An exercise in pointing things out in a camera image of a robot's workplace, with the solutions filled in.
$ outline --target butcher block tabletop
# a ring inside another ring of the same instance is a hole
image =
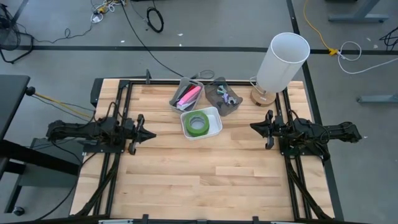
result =
[[[109,104],[115,101],[118,83],[118,79],[104,80],[97,119],[105,116]],[[138,114],[143,114],[144,127],[157,137],[137,145],[135,156],[127,150],[122,154],[111,218],[142,218],[149,214],[150,219],[174,220],[252,220],[253,216],[260,220],[294,220],[279,145],[275,141],[275,146],[266,150],[267,139],[249,126],[264,121],[268,110],[276,112],[275,104],[258,107],[250,100],[251,86],[232,86],[243,102],[236,111],[221,117],[223,130],[217,136],[189,141],[183,134],[180,115],[169,106],[177,87],[133,86],[128,117],[136,120]],[[291,82],[288,90],[291,108],[301,118],[311,119],[303,83]],[[125,98],[124,91],[121,112]],[[286,122],[283,97],[281,105]],[[209,106],[203,93],[197,109]],[[96,190],[103,157],[97,154],[82,167],[71,214],[82,209]],[[308,191],[324,212],[334,217],[320,158],[301,158]],[[296,191],[300,215],[304,217],[302,197]],[[100,213],[104,213],[107,194],[105,190]]]

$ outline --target caster wheel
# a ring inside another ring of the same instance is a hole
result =
[[[16,216],[21,216],[21,215],[25,214],[25,210],[22,207],[14,207],[12,212]]]

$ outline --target concrete floor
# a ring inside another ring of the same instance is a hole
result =
[[[15,14],[22,0],[2,0]],[[351,12],[358,3],[337,4],[330,1],[310,1],[307,16],[325,35],[327,43],[339,48],[348,40],[363,49],[384,50],[378,38],[396,28],[398,15],[395,0],[381,1],[374,13],[388,13],[391,19],[383,24],[332,24],[327,14]],[[317,34],[306,25],[302,9],[304,0],[293,5],[301,35],[312,49],[324,49]],[[150,2],[134,3],[145,14]],[[165,30],[155,34],[135,12],[126,9],[140,38],[148,46],[195,47],[268,47],[273,36],[292,32],[285,1],[277,0],[168,0],[156,5],[165,19]],[[63,37],[65,28],[81,34],[90,26],[90,1],[41,0],[28,1],[18,23],[38,39]],[[61,40],[57,46],[141,46],[129,28],[123,11],[116,8],[104,21],[95,25],[84,37]],[[6,52],[15,57],[22,51]],[[154,52],[164,64],[190,77],[204,69],[212,69],[216,77],[247,80],[256,74],[265,53],[259,52]],[[390,60],[394,56],[365,55],[354,63],[344,63],[347,70],[362,70],[370,65]],[[394,223],[398,206],[398,134],[394,105],[359,105],[358,95],[392,94],[397,92],[398,62],[360,75],[348,75],[340,70],[336,57],[311,55],[308,59],[311,77],[324,124],[352,121],[366,136],[358,144],[331,141],[329,148],[335,179],[345,220],[366,223]],[[90,107],[90,91],[94,78],[144,75],[149,69],[154,78],[178,78],[160,66],[145,51],[81,51],[36,50],[15,65],[0,62],[0,73],[29,75],[30,85],[39,93],[61,101]],[[303,80],[301,71],[295,80]],[[30,145],[32,138],[45,136],[47,125],[62,119],[80,122],[36,99],[25,97],[9,128],[6,139]],[[15,181],[13,175],[0,182],[0,209],[9,196]],[[59,203],[66,188],[23,188],[17,205],[27,208],[21,217],[0,214],[0,222],[33,220]],[[65,217],[69,213],[70,197],[51,217]]]

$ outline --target tape roll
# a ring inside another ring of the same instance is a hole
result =
[[[193,123],[199,122],[203,123],[201,128],[194,128],[192,126]],[[185,117],[184,126],[188,134],[192,137],[202,136],[209,132],[209,118],[201,111],[193,111]]]

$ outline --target lamp base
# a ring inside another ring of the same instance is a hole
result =
[[[271,105],[276,99],[276,93],[266,92],[260,94],[255,88],[250,93],[250,99],[257,106],[266,107]]]

